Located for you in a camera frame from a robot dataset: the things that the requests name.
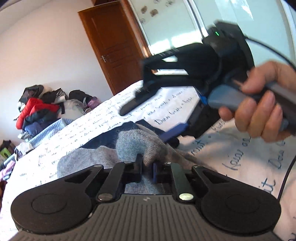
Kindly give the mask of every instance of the gray knit fabric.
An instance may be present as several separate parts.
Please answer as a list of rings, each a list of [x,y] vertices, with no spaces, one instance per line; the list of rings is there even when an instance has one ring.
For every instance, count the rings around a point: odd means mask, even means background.
[[[105,169],[121,162],[115,149],[100,146],[97,149],[78,148],[62,157],[57,164],[57,177],[61,178],[95,164],[102,164]]]
[[[120,160],[135,160],[139,153],[143,155],[143,163],[146,167],[155,160],[178,163],[184,169],[191,169],[193,165],[208,167],[187,152],[175,150],[169,144],[164,144],[155,133],[151,133],[151,130],[147,133],[146,127],[142,126],[141,129],[122,131],[118,134],[116,150]]]
[[[58,178],[70,175],[95,164],[102,164],[104,168],[112,168],[121,161],[135,161],[137,154],[143,155],[144,175],[141,183],[129,183],[125,193],[133,194],[164,194],[162,184],[153,184],[147,175],[155,160],[174,162],[184,169],[191,169],[193,165],[203,165],[187,152],[173,149],[164,144],[150,129],[138,125],[140,129],[122,131],[118,135],[116,149],[100,146],[97,149],[78,148],[62,157],[57,165]]]

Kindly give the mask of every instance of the metal screw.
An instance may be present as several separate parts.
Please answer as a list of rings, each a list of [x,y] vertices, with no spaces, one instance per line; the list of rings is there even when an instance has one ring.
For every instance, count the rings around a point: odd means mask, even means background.
[[[102,193],[98,196],[100,201],[106,202],[113,199],[113,196],[110,193]]]
[[[190,201],[194,198],[194,196],[191,193],[181,193],[179,198],[183,201]]]

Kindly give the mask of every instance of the hand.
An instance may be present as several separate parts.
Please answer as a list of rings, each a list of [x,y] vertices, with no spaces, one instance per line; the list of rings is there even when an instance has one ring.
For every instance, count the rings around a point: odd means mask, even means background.
[[[271,81],[277,81],[282,87],[296,93],[296,72],[289,65],[273,61],[253,68],[241,90],[246,94],[259,93]],[[221,107],[219,114],[224,121],[235,118],[237,129],[248,132],[252,138],[262,137],[266,142],[276,142],[290,136],[288,131],[279,132],[283,111],[276,104],[272,91],[267,91],[258,105],[254,99],[247,97],[235,113]]]

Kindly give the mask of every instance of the bed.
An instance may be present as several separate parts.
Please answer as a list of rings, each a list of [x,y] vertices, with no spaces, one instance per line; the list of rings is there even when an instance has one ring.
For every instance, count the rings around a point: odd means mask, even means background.
[[[0,240],[7,241],[17,233],[10,206],[20,193],[57,179],[61,157],[87,143],[99,134],[124,122],[144,119],[164,131],[185,122],[199,100],[194,88],[163,88],[157,95],[127,116],[119,108],[133,97],[142,82],[132,84],[105,101],[90,113],[75,120],[15,165],[5,188],[0,213]],[[265,190],[277,197],[286,170],[296,154],[296,139],[290,137],[275,144],[260,138],[250,139],[239,133],[234,122],[218,121],[201,138],[180,137],[179,148],[197,156],[218,172]],[[281,199],[282,215],[275,233],[283,240],[296,238],[296,171],[292,170]]]

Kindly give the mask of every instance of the red jacket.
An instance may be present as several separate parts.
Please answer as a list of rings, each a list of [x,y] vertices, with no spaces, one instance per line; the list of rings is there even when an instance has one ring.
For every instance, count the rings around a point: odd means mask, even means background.
[[[57,112],[59,106],[57,104],[44,104],[42,100],[37,98],[30,98],[26,103],[25,108],[22,110],[20,116],[17,119],[16,128],[21,130],[24,120],[29,115],[35,113],[38,110],[48,109],[52,112]]]

